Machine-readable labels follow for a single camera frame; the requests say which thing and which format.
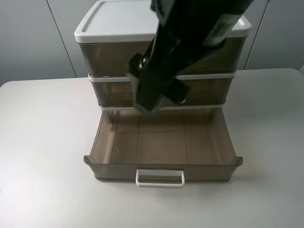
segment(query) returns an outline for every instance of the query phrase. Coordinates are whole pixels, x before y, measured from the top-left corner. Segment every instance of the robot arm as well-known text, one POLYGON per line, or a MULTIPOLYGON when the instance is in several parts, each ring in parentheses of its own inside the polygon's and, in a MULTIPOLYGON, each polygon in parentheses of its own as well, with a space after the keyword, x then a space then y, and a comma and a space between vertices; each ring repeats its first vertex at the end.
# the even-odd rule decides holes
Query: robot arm
POLYGON ((152 0, 159 19, 156 35, 143 56, 129 61, 135 107, 151 113, 165 99, 182 103, 189 89, 176 74, 220 49, 251 2, 152 0))

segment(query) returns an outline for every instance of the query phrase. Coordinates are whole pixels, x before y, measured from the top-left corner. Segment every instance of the open drawer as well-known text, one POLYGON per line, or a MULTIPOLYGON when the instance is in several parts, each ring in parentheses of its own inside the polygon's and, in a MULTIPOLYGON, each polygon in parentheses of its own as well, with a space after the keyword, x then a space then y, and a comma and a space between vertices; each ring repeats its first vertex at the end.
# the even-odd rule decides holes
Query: open drawer
POLYGON ((180 187, 185 181, 228 181, 237 157, 221 108, 102 112, 95 142, 84 157, 99 180, 180 187))

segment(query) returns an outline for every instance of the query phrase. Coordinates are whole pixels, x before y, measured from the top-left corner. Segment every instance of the drawer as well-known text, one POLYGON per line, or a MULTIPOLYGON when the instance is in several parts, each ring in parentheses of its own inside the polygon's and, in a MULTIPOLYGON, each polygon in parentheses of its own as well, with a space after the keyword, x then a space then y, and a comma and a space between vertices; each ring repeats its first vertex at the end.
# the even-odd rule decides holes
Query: drawer
POLYGON ((84 161, 99 180, 140 184, 228 181, 237 157, 221 108, 102 112, 91 154, 84 161))
MULTIPOLYGON (((129 60, 144 54, 159 20, 149 1, 98 1, 84 16, 74 35, 92 77, 122 77, 129 60)), ((181 75, 236 71, 251 24, 242 16, 228 32, 224 47, 189 66, 181 75)))
MULTIPOLYGON (((178 76, 190 91, 181 106, 222 105, 234 74, 178 76)), ((102 108, 133 107, 132 85, 128 77, 94 78, 89 75, 102 108)), ((165 106, 176 106, 167 102, 165 106)))
MULTIPOLYGON (((224 74, 237 69, 238 59, 246 38, 229 38, 224 47, 206 59, 189 66, 179 74, 224 74)), ((92 77, 125 76, 129 60, 144 54, 149 41, 80 44, 92 77)))

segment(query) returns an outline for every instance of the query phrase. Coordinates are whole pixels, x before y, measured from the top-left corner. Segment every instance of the drawer front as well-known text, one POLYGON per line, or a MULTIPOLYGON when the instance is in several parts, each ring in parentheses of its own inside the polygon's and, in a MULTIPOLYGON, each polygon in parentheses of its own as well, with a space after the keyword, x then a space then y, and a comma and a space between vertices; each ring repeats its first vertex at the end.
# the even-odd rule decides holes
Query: drawer front
MULTIPOLYGON (((225 46, 212 56, 189 66, 181 75, 221 74, 236 71, 246 38, 229 38, 225 46)), ((125 76, 129 60, 144 54, 149 41, 80 44, 86 65, 92 76, 125 76)))
MULTIPOLYGON (((182 106, 222 105, 226 101, 232 79, 183 80, 190 91, 182 106)), ((129 82, 103 82, 92 85, 100 106, 133 107, 133 92, 129 82)))
MULTIPOLYGON (((229 181, 237 167, 230 166, 187 166, 187 165, 93 165, 90 167, 101 181, 133 181, 137 170, 184 171, 186 182, 229 181)), ((141 176, 140 182, 180 183, 178 176, 141 176)))

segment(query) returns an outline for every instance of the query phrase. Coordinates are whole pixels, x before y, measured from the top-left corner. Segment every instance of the white wall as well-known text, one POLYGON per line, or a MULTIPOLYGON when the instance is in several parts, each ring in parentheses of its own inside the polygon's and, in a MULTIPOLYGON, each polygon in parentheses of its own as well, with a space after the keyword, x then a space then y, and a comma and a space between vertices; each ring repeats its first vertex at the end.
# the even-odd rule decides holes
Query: white wall
POLYGON ((0 86, 75 77, 46 0, 0 1, 0 86))
POLYGON ((246 69, 294 68, 304 64, 304 0, 271 0, 246 69))
POLYGON ((251 30, 249 36, 247 37, 245 44, 243 46, 242 53, 240 55, 237 69, 244 70, 247 59, 249 57, 250 50, 252 48, 253 42, 255 41, 259 25, 261 23, 263 14, 265 12, 268 0, 254 0, 253 3, 244 13, 245 17, 251 23, 251 30))
POLYGON ((77 77, 87 77, 88 69, 74 32, 96 0, 48 0, 77 77))

